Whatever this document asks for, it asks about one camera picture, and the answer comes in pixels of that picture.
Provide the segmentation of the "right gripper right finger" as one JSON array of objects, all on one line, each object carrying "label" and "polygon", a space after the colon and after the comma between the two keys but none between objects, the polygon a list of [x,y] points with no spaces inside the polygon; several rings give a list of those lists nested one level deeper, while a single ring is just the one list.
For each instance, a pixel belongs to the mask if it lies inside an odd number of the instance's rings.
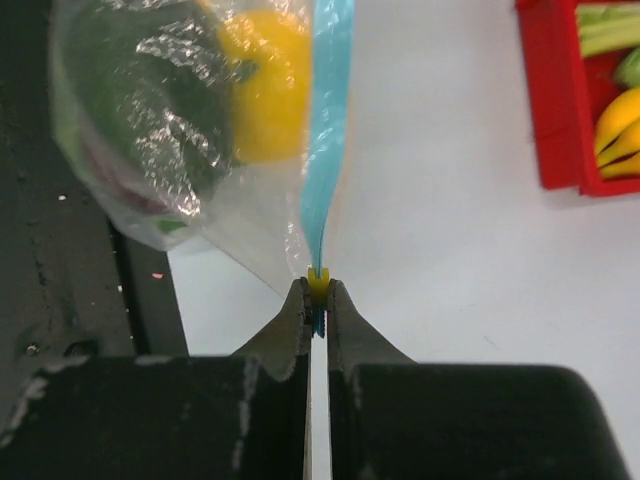
[{"label": "right gripper right finger", "polygon": [[327,294],[336,479],[625,479],[604,412],[576,372],[413,361]]}]

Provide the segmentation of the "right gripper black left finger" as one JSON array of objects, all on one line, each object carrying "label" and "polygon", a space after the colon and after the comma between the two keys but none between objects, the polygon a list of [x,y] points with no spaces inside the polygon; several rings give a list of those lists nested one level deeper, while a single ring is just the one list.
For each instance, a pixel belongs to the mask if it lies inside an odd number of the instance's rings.
[{"label": "right gripper black left finger", "polygon": [[32,375],[1,434],[5,479],[307,479],[311,295],[228,356],[76,357]]}]

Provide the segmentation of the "dark red toy fruit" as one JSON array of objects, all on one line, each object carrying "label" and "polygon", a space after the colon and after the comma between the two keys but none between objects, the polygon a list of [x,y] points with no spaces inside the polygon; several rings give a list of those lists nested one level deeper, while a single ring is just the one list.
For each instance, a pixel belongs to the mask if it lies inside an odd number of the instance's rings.
[{"label": "dark red toy fruit", "polygon": [[80,140],[84,158],[96,178],[110,195],[132,210],[156,215],[167,213],[166,206],[143,184],[143,176],[97,141]]}]

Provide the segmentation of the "clear zip top bag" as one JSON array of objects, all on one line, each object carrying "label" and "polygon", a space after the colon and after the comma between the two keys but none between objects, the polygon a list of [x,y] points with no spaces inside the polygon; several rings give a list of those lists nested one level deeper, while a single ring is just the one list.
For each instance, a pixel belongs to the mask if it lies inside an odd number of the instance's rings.
[{"label": "clear zip top bag", "polygon": [[116,227],[200,236],[274,291],[308,279],[345,157],[351,1],[57,1],[53,135]]}]

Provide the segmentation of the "yellow toy lemon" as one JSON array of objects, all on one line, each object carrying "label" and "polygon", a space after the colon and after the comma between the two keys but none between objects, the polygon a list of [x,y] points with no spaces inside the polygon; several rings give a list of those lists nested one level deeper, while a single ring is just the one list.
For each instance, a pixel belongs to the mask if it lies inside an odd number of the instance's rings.
[{"label": "yellow toy lemon", "polygon": [[232,87],[233,147],[239,161],[295,158],[306,148],[311,34],[305,21],[275,10],[236,14],[216,31],[234,67],[254,67]]}]

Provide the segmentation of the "dark green toy avocado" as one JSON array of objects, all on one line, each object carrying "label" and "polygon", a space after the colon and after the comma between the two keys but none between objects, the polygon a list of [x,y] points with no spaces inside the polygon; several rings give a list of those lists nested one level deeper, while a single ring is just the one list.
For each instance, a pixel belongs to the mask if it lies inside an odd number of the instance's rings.
[{"label": "dark green toy avocado", "polygon": [[94,128],[167,202],[210,194],[233,163],[231,73],[193,1],[85,1],[64,65]]}]

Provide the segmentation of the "green white toy cabbage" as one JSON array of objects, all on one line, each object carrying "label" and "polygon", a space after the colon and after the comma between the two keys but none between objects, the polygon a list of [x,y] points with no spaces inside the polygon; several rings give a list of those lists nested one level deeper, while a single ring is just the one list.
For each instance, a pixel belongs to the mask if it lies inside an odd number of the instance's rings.
[{"label": "green white toy cabbage", "polygon": [[154,234],[165,241],[185,241],[194,235],[187,224],[176,218],[152,217],[150,223]]}]

